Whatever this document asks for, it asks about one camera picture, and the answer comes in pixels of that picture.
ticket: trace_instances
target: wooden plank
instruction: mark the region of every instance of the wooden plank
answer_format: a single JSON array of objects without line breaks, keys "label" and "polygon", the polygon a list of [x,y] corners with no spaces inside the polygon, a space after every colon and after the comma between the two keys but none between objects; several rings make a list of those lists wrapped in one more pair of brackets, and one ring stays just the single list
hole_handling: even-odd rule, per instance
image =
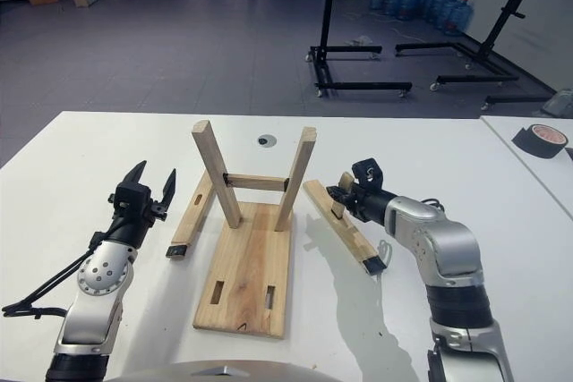
[{"label": "wooden plank", "polygon": [[231,228],[237,228],[241,224],[241,211],[236,201],[235,192],[232,188],[227,188],[225,179],[223,179],[223,174],[227,173],[227,168],[213,134],[211,123],[208,120],[199,121],[194,125],[192,135],[213,182],[213,187],[215,187],[225,218]]},{"label": "wooden plank", "polygon": [[287,178],[274,176],[253,176],[250,174],[228,174],[227,187],[248,188],[249,190],[285,191],[288,186]]},{"label": "wooden plank", "polygon": [[214,196],[213,182],[209,178],[207,171],[205,171],[175,231],[171,240],[171,246],[167,249],[166,257],[169,259],[183,259],[185,257],[187,248],[195,240]]},{"label": "wooden plank", "polygon": [[[338,186],[345,191],[350,191],[354,181],[355,178],[349,172],[344,172],[342,176],[340,176]],[[345,207],[342,203],[338,203],[337,201],[332,200],[332,213],[336,218],[340,219],[342,217],[342,214],[344,214],[344,209]]]},{"label": "wooden plank", "polygon": [[277,205],[239,206],[243,222],[223,227],[193,326],[282,338],[292,217],[288,228],[275,232]]},{"label": "wooden plank", "polygon": [[342,217],[338,219],[332,213],[333,200],[319,181],[308,181],[303,184],[303,188],[356,261],[363,265],[368,274],[376,275],[386,268],[378,252],[352,224],[348,216],[342,214]]},{"label": "wooden plank", "polygon": [[280,210],[275,224],[275,231],[280,232],[288,225],[288,217],[295,204],[296,194],[301,188],[304,172],[311,158],[312,149],[316,142],[316,129],[314,127],[304,127],[301,139],[296,149],[295,160],[288,175],[288,187],[280,201]]}]

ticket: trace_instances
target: wooden leg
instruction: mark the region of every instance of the wooden leg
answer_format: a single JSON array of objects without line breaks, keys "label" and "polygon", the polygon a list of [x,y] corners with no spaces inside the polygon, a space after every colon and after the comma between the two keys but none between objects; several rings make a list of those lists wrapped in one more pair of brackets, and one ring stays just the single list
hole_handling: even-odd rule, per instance
[{"label": "wooden leg", "polygon": [[353,257],[358,261],[369,275],[381,273],[386,265],[378,255],[378,251],[358,231],[348,216],[342,214],[340,219],[332,213],[332,198],[319,181],[308,181],[303,185],[304,190],[311,198],[316,208],[326,218],[332,229],[342,239]]},{"label": "wooden leg", "polygon": [[232,188],[227,188],[225,184],[223,175],[227,173],[227,168],[213,134],[211,123],[207,120],[199,121],[193,127],[192,135],[201,153],[201,158],[209,173],[209,177],[213,182],[213,187],[215,187],[218,201],[223,208],[229,227],[237,228],[241,224],[241,210],[236,201],[235,192]]},{"label": "wooden leg", "polygon": [[205,171],[175,231],[171,245],[167,249],[167,258],[182,259],[185,257],[187,248],[192,245],[203,218],[207,215],[207,209],[213,200],[213,195],[213,183]]},{"label": "wooden leg", "polygon": [[299,188],[301,188],[304,172],[306,171],[308,161],[311,158],[315,142],[316,129],[314,127],[304,127],[303,134],[298,142],[295,161],[293,162],[288,176],[288,186],[286,187],[285,194],[283,194],[283,198],[280,201],[277,223],[275,224],[276,232],[282,232],[287,226],[288,216],[295,204],[296,194],[298,193]]}]

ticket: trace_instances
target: robotic arm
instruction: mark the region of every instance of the robotic arm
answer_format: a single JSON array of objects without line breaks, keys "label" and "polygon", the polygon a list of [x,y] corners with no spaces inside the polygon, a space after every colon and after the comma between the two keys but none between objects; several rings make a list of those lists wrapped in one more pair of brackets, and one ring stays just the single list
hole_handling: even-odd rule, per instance
[{"label": "robotic arm", "polygon": [[428,351],[430,382],[513,382],[472,233],[448,220],[437,200],[420,202],[384,191],[382,171],[374,159],[356,163],[352,170],[358,183],[349,191],[339,187],[327,191],[356,218],[383,225],[414,254],[432,312],[435,345]]},{"label": "robotic arm", "polygon": [[[106,233],[94,233],[89,250],[34,293],[2,309],[6,317],[57,315],[64,323],[46,374],[47,382],[103,380],[109,354],[122,317],[122,299],[133,279],[133,262],[155,220],[165,220],[175,194],[175,169],[163,189],[163,199],[139,183],[146,165],[139,163],[127,174],[108,201],[114,205]],[[33,308],[34,301],[79,269],[78,292],[68,311]]]}]

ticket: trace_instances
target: black tape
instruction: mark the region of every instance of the black tape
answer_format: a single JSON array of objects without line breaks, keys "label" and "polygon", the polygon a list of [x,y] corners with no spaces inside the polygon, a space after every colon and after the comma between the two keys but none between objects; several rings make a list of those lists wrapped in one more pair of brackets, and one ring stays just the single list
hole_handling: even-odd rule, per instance
[{"label": "black tape", "polygon": [[370,257],[369,259],[365,259],[362,264],[364,268],[368,272],[369,275],[378,275],[382,273],[384,269],[387,267],[384,262],[381,260],[379,256]]},{"label": "black tape", "polygon": [[182,259],[187,252],[187,245],[172,245],[167,248],[165,256],[168,259]]},{"label": "black tape", "polygon": [[569,143],[567,136],[544,124],[521,129],[511,141],[526,153],[539,158],[553,158]]}]

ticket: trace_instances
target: rectangular slot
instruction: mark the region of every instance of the rectangular slot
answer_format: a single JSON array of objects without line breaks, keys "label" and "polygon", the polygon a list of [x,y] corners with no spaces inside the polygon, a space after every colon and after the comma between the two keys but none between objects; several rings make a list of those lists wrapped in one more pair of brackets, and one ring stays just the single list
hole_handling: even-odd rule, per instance
[{"label": "rectangular slot", "polygon": [[221,300],[221,293],[223,292],[223,281],[217,281],[215,283],[215,288],[213,288],[213,295],[211,296],[211,304],[218,304]]},{"label": "rectangular slot", "polygon": [[272,309],[272,302],[275,299],[275,287],[273,285],[267,286],[267,295],[265,296],[265,308]]}]

